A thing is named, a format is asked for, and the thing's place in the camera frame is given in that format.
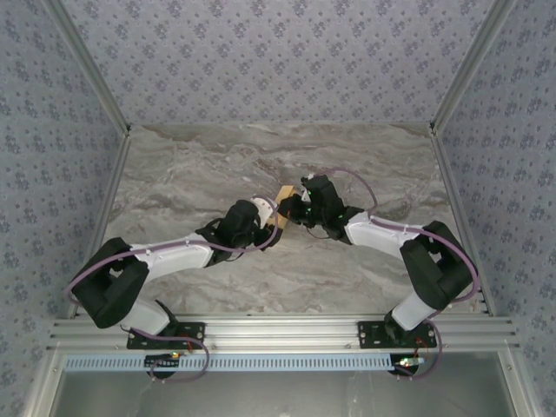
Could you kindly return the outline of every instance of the cable connector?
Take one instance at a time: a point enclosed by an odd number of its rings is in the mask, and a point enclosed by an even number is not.
[[[404,358],[394,365],[399,365],[401,367],[417,367],[419,365],[422,365],[423,363],[425,363],[424,358]]]

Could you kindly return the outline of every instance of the marble surface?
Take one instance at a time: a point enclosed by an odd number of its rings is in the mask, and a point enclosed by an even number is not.
[[[273,197],[282,184],[342,166],[363,175],[381,217],[433,219],[456,230],[431,143],[408,127],[368,124],[230,124],[134,127],[106,239],[160,242],[193,232],[238,199]],[[346,204],[367,191],[334,176]],[[323,231],[313,229],[315,235]],[[175,312],[386,313],[411,289],[401,261],[370,248],[317,240],[289,223],[278,245],[203,270],[152,281],[143,294]],[[476,301],[453,310],[474,311]]]

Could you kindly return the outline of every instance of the small wooden block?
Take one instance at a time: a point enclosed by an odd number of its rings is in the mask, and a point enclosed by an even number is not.
[[[291,197],[294,194],[295,194],[295,188],[294,188],[293,185],[282,185],[281,189],[280,189],[280,192],[278,193],[278,195],[275,198],[275,202],[280,204],[283,199]],[[288,219],[286,217],[283,217],[282,215],[278,215],[278,228],[283,230],[284,227],[286,226],[287,222],[288,222]],[[270,224],[270,225],[275,224],[274,216],[271,216],[267,220],[267,224]]]

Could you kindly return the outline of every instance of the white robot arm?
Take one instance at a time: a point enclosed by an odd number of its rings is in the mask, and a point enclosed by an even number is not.
[[[414,290],[385,317],[387,335],[395,344],[472,282],[476,286],[475,266],[444,223],[404,225],[344,206],[326,175],[302,178],[301,183],[303,194],[283,200],[281,215],[308,228],[321,226],[331,239],[374,248],[406,264]]]
[[[173,315],[159,301],[141,297],[144,284],[183,269],[210,267],[234,252],[274,245],[280,232],[267,225],[267,220],[275,210],[274,202],[254,197],[238,201],[224,218],[181,239],[146,245],[129,245],[119,237],[110,239],[66,292],[76,297],[99,328],[120,325],[161,334],[168,330]]]

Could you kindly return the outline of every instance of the patterned wallpaper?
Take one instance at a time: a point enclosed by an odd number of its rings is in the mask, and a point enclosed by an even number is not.
[[[523,0],[443,133],[499,314],[556,415],[556,3]]]
[[[38,0],[0,2],[0,415],[21,413],[119,135]]]
[[[64,0],[131,124],[426,122],[492,0]]]

